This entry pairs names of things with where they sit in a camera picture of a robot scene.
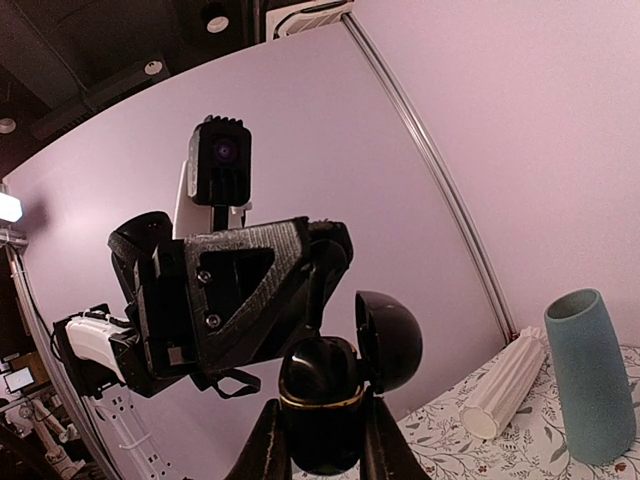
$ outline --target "lavender wall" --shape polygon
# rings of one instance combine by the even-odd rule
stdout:
[[[356,2],[520,326],[582,286],[640,344],[640,3]]]
[[[48,321],[103,301],[121,312],[107,236],[144,211],[173,210],[188,139],[209,113],[242,118],[253,132],[251,223],[309,215],[349,226],[355,260],[327,308],[325,333],[354,340],[357,288],[388,292],[419,318],[425,355],[417,377],[388,396],[396,415],[498,351],[498,329],[456,227],[341,25],[170,79],[81,125],[8,177],[24,202],[26,264]],[[264,400],[276,394],[277,368],[252,369],[263,378],[259,396],[223,401],[183,380],[136,404],[180,471],[222,478]]]

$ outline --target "ceiling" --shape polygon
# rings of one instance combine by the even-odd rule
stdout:
[[[0,0],[0,119],[16,122],[0,178],[117,101],[263,41],[264,12],[301,1]],[[229,25],[209,33],[220,8]],[[142,73],[152,60],[161,74]]]

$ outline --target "table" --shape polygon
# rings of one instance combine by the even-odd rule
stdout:
[[[637,409],[640,406],[640,388],[636,388],[640,381],[640,348],[623,346],[621,350]],[[499,357],[500,354],[398,422],[414,454],[433,480],[640,480],[640,437],[636,437],[624,455],[602,467],[571,459],[550,356],[502,436],[495,440],[471,436],[460,423],[459,407]],[[359,473],[356,467],[341,476],[298,473],[294,478],[358,480]]]

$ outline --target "ceiling light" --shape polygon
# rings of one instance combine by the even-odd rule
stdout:
[[[22,217],[20,200],[6,193],[0,193],[0,220],[17,222],[20,217]]]
[[[0,118],[0,133],[7,135],[13,132],[16,127],[16,121],[13,118]]]
[[[157,75],[162,71],[162,62],[152,60],[144,66],[144,73],[147,75]]]
[[[202,7],[200,17],[209,33],[220,33],[229,26],[229,17],[221,3],[209,3]]]

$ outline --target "teal vase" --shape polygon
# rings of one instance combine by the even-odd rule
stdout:
[[[569,453],[591,465],[611,462],[634,441],[636,419],[602,295],[594,289],[565,295],[547,309],[545,325]]]

